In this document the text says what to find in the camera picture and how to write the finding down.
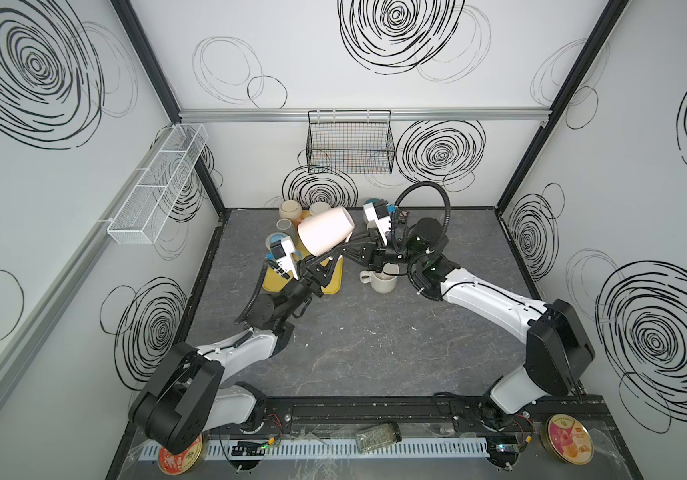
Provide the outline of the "cream mug with handle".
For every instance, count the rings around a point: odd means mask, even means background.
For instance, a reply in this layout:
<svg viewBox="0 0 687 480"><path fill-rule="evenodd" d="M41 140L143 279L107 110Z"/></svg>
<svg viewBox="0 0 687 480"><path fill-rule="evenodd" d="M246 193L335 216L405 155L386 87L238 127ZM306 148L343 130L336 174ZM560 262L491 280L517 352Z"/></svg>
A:
<svg viewBox="0 0 687 480"><path fill-rule="evenodd" d="M309 214L311 216L318 216L331 210L331 205L327 202L314 202L310 205Z"/></svg>

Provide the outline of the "yellow plastic tray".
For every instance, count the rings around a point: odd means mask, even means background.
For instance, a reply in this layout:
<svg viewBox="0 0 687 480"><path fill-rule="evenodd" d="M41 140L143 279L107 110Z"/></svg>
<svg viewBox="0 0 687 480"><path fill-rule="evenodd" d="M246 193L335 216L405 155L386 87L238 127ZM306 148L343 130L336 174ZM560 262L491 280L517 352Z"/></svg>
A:
<svg viewBox="0 0 687 480"><path fill-rule="evenodd" d="M287 299L306 299L324 296L330 284L337 283L338 292L342 256L336 248L351 238L353 228L355 222L343 207L304 219L297 227L298 242L285 236L271 244L260 275L263 290Z"/></svg>

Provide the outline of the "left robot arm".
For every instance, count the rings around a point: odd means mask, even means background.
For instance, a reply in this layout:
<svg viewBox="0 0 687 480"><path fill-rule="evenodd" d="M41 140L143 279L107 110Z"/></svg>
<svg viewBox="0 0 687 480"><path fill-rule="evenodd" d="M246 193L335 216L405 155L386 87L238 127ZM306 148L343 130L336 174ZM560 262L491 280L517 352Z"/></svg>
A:
<svg viewBox="0 0 687 480"><path fill-rule="evenodd" d="M222 389L224 381L248 366L278 355L290 342L295 326L315 296L335 276L341 256L308 256L278 292L265 292L270 267L263 262L260 278L236 321L244 331L199 347L175 344L133 401L128 418L173 454L190 447L203 432L228 424L258 429L266 396L245 382Z"/></svg>

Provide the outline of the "pink mug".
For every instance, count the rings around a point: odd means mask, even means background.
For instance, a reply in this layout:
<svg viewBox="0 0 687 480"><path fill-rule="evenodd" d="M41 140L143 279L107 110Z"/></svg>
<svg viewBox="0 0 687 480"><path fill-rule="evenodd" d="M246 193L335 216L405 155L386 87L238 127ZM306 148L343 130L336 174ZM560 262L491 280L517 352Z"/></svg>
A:
<svg viewBox="0 0 687 480"><path fill-rule="evenodd" d="M343 207L310 216L298 226L299 238L313 256L322 256L347 241L353 230L355 222Z"/></svg>

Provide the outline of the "blue butterfly mug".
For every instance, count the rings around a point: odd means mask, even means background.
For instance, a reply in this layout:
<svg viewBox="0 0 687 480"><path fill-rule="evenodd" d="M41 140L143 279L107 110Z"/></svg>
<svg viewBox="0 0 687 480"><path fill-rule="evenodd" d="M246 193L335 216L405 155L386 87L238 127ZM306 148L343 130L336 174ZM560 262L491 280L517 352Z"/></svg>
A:
<svg viewBox="0 0 687 480"><path fill-rule="evenodd" d="M274 233L268 235L266 240L265 240L265 246L266 246L267 250L272 249L273 243L281 242L286 237L287 237L287 235L285 233L281 233L281 232L274 232Z"/></svg>

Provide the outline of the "beige speckled mug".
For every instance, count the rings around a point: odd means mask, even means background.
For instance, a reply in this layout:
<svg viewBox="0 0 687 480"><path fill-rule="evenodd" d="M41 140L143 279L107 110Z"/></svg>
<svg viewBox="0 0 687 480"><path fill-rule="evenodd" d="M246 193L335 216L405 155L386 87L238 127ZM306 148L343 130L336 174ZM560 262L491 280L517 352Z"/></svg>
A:
<svg viewBox="0 0 687 480"><path fill-rule="evenodd" d="M363 270L359 274L359 281L371 286L379 294L389 294L395 290L399 279L399 266L387 264L381 271Z"/></svg>

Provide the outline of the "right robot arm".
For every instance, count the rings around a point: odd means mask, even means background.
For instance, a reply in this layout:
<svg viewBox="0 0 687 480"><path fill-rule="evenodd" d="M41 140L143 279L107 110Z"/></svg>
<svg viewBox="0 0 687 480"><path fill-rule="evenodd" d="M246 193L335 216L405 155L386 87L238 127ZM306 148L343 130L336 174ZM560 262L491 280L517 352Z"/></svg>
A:
<svg viewBox="0 0 687 480"><path fill-rule="evenodd" d="M473 415L491 431L513 423L523 408L545 396L579 394L579 380L595 360L595 348L567 301L527 298L491 284L447 259L445 224L423 218L400 234L371 228L347 238L343 256L371 270L405 267L417 294L463 307L513 335L525 361L479 398Z"/></svg>

